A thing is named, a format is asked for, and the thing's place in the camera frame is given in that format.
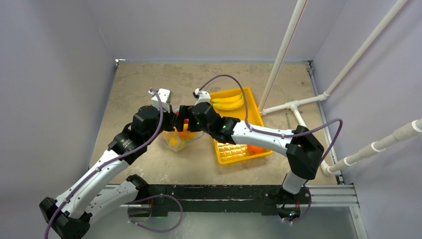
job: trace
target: yellow banana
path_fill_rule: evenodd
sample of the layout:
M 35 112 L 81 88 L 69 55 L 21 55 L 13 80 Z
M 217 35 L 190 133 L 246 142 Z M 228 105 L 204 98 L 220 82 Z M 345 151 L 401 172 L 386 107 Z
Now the yellow banana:
M 222 110 L 222 111 L 233 111 L 236 110 L 240 107 L 243 106 L 243 104 L 245 104 L 245 101 L 243 100 L 243 96 L 240 97 L 239 100 L 233 102 L 233 103 L 227 103 L 227 104 L 223 104 L 223 103 L 215 103 L 212 106 L 218 110 Z
M 243 96 L 242 93 L 240 93 L 239 95 L 233 96 L 233 97 L 212 99 L 211 102 L 213 102 L 213 103 L 223 103 L 223 104 L 233 103 L 233 102 L 240 100 L 240 98 L 242 98 L 242 96 Z

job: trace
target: wall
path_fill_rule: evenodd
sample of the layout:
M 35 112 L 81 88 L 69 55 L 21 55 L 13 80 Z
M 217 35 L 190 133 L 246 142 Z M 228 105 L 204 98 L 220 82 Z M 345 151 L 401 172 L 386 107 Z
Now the wall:
M 287 61 L 311 60 L 345 0 L 308 1 Z M 296 0 L 88 0 L 115 58 L 274 61 Z
M 0 238 L 42 238 L 38 204 L 87 169 L 115 62 L 82 0 L 0 1 L 0 36 Z
M 316 55 L 323 92 L 394 0 L 349 0 Z M 339 158 L 422 118 L 422 1 L 410 0 L 323 103 L 327 119 L 343 118 Z M 353 182 L 369 238 L 420 238 L 422 138 L 398 143 L 344 171 Z

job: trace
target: orange fruit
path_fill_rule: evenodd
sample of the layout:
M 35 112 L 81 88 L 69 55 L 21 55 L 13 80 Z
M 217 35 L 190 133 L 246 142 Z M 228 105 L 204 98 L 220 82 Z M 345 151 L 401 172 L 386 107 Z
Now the orange fruit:
M 265 149 L 255 145 L 248 145 L 248 151 L 251 155 L 256 155 L 265 152 Z

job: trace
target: floor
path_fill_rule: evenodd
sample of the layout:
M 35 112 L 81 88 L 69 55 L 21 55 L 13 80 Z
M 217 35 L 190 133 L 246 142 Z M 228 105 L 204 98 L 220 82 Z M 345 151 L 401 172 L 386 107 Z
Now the floor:
M 165 88 L 173 92 L 172 105 L 192 105 L 192 91 L 217 74 L 231 74 L 243 86 L 251 88 L 255 101 L 259 101 L 270 75 L 272 64 L 153 64 L 121 63 L 117 69 L 113 87 L 98 134 L 91 160 L 93 165 L 114 136 L 131 122 L 133 115 L 143 105 L 151 104 L 148 89 Z M 204 89 L 208 92 L 236 88 L 229 78 L 214 80 Z M 266 108 L 292 100 L 314 96 L 311 81 L 303 64 L 284 64 L 268 97 Z M 322 124 L 315 103 L 300 107 L 309 128 Z M 265 126 L 288 128 L 286 114 L 291 127 L 297 121 L 290 110 L 278 111 L 263 117 Z M 315 136 L 326 148 L 323 130 Z M 281 184 L 289 170 L 286 157 L 273 153 L 267 157 L 251 159 L 230 165 L 217 161 L 211 137 L 204 135 L 179 152 L 166 148 L 158 137 L 148 151 L 126 170 L 117 175 L 110 184 L 120 184 L 127 176 L 138 174 L 148 183 L 154 184 Z M 318 170 L 311 185 L 337 184 L 334 176 L 325 176 Z

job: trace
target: orange tray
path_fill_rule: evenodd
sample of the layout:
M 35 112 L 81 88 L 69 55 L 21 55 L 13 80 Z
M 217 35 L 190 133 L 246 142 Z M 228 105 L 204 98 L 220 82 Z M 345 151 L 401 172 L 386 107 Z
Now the orange tray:
M 246 101 L 248 102 L 248 122 L 258 126 L 264 126 L 264 122 L 262 122 L 262 118 L 259 113 L 258 107 L 256 106 L 251 89 L 249 87 L 244 87 L 243 89 L 246 94 Z M 218 91 L 210 93 L 210 96 L 211 99 L 226 98 L 238 95 L 240 93 L 240 88 L 237 88 L 227 91 Z M 214 110 L 221 116 L 234 117 L 239 118 L 241 120 L 245 120 L 246 117 L 245 106 L 242 106 L 234 111 L 221 111 L 215 108 Z M 252 158 L 264 157 L 273 153 L 273 151 L 271 150 L 265 150 L 265 152 L 263 153 L 251 155 L 247 149 L 246 144 L 232 145 L 228 143 L 219 143 L 216 140 L 214 140 L 214 147 L 219 164 L 236 163 Z

